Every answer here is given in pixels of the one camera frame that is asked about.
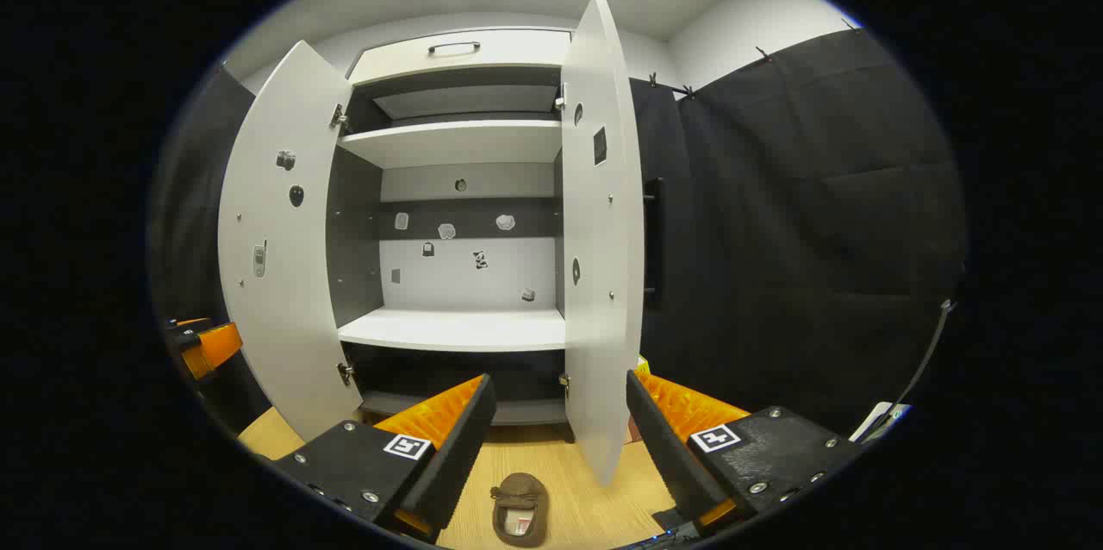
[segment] wooden floor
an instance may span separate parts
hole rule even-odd
[[[270,459],[302,445],[276,409],[254,421],[240,439]],[[642,441],[624,445],[613,483],[600,487],[579,449],[565,443],[555,428],[492,428],[437,544],[454,550],[513,548],[494,535],[490,497],[490,488],[511,473],[528,473],[547,487],[548,535],[540,546],[546,550],[601,550],[640,541],[662,532],[651,515],[674,507]]]

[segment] open cabinet door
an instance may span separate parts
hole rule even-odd
[[[340,72],[297,43],[242,122],[218,207],[229,319],[260,388],[304,441],[361,403],[355,385],[346,386],[336,369],[345,358],[325,265],[326,193],[340,129],[330,122],[351,95]],[[277,165],[281,150],[293,154],[293,165]]]
[[[590,0],[563,66],[567,419],[598,483],[628,428],[640,353],[643,185],[628,68],[606,0]]]

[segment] brown slipper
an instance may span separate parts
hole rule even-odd
[[[547,535],[548,492],[535,476],[514,473],[500,487],[490,488],[494,499],[491,522],[497,538],[508,546],[535,548]]]

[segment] drawer handle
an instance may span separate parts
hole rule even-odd
[[[452,43],[441,43],[441,44],[437,44],[437,45],[430,45],[429,46],[429,54],[435,54],[437,52],[438,47],[445,47],[446,45],[472,45],[472,46],[475,46],[475,50],[479,50],[480,47],[482,47],[482,43],[476,42],[476,41],[457,41],[457,42],[452,42]]]

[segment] black curtain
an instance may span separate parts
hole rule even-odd
[[[225,69],[215,68],[165,140],[149,227],[150,285],[161,319],[229,322],[218,274],[218,201],[253,98]],[[200,392],[236,433],[271,406],[240,354],[221,365]]]
[[[908,384],[965,259],[932,110],[867,31],[788,47],[694,98],[658,90],[633,83],[644,180],[679,187],[644,357],[735,406],[850,433]]]

